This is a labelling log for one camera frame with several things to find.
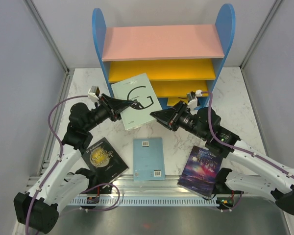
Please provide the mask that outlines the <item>yellow Little Prince book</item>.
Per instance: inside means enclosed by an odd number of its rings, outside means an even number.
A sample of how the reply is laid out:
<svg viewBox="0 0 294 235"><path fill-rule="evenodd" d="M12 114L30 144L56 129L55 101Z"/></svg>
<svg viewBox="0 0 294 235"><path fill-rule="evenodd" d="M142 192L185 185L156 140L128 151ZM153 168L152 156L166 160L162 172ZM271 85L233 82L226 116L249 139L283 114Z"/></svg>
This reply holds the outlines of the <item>yellow Little Prince book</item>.
<svg viewBox="0 0 294 235"><path fill-rule="evenodd" d="M188 103L188 100L185 97L169 97L168 100L167 100L167 106L172 107L176 103L178 103L179 101L183 101L185 103Z"/></svg>

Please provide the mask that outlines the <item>pale grey Gatsby book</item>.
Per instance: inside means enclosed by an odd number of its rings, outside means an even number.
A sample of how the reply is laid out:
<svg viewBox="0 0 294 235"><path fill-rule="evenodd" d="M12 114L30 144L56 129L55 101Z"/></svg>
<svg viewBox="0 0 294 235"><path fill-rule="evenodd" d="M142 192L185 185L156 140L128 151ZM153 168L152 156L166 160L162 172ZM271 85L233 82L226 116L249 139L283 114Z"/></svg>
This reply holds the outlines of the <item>pale grey Gatsby book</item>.
<svg viewBox="0 0 294 235"><path fill-rule="evenodd" d="M121 112L126 131L137 129L155 121L150 113L161 111L162 107L147 74L139 74L111 85L114 97L134 103Z"/></svg>

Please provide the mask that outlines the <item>light blue thin book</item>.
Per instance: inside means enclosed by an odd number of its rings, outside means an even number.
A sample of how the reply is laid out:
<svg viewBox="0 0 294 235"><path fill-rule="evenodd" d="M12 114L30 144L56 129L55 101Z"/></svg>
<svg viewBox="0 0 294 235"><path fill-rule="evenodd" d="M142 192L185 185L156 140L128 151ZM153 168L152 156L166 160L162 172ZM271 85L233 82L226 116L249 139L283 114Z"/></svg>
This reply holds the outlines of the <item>light blue thin book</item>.
<svg viewBox="0 0 294 235"><path fill-rule="evenodd" d="M133 140L134 181L163 181L165 179L162 138Z"/></svg>

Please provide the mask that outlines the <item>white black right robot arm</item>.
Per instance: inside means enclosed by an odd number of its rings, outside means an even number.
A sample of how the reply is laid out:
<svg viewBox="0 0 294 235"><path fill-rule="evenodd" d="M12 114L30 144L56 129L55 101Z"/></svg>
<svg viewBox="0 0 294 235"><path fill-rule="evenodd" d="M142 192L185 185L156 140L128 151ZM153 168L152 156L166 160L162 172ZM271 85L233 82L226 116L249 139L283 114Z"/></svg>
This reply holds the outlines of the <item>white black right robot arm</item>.
<svg viewBox="0 0 294 235"><path fill-rule="evenodd" d="M294 215L294 169L260 154L235 133L221 126L221 117L211 107L191 114L187 104L178 102L169 109L151 113L158 123L171 131L183 128L206 142L215 155L237 162L254 175L221 168L214 180L218 192L249 192L270 201L284 212Z"/></svg>

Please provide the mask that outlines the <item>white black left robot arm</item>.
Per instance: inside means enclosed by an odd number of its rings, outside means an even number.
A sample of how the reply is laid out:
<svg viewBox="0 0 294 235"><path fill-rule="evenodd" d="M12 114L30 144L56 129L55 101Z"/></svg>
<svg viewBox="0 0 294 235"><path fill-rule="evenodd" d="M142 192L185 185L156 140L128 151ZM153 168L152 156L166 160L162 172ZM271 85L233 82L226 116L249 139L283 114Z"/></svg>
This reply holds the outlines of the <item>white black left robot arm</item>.
<svg viewBox="0 0 294 235"><path fill-rule="evenodd" d="M25 193L19 192L14 200L17 221L24 225L24 233L33 229L37 233L49 233L62 210L79 194L93 193L102 186L112 183L98 183L96 174L86 168L77 170L73 177L62 185L69 170L81 159L93 136L91 130L110 119L121 119L121 112L133 106L134 101L89 95L95 108L88 109L79 102L70 109L69 123L63 139L59 139L59 156L49 165L40 179Z"/></svg>

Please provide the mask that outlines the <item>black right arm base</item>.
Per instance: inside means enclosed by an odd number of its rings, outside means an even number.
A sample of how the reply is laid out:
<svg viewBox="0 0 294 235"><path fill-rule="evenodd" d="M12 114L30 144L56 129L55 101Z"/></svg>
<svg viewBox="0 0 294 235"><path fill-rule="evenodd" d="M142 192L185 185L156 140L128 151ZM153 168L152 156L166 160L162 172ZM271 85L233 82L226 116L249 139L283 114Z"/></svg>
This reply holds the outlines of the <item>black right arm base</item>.
<svg viewBox="0 0 294 235"><path fill-rule="evenodd" d="M213 190L210 198L218 194L232 194L232 189L225 184L226 177L229 173L233 173L233 170L229 168L221 168L212 178Z"/></svg>

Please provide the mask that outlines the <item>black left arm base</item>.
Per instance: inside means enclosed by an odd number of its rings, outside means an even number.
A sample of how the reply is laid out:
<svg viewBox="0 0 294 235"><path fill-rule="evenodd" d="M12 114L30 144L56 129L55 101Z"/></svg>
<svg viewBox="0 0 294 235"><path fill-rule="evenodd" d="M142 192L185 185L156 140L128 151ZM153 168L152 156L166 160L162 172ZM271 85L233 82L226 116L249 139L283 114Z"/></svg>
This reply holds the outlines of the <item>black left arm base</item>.
<svg viewBox="0 0 294 235"><path fill-rule="evenodd" d="M86 168L81 168L79 170L79 174L85 176L89 181L87 188L82 192L83 194L100 195L100 194L104 194L104 193L111 193L111 187L108 185L102 185L100 187L95 188L95 186L104 183L98 177L98 174L95 171L91 171Z"/></svg>

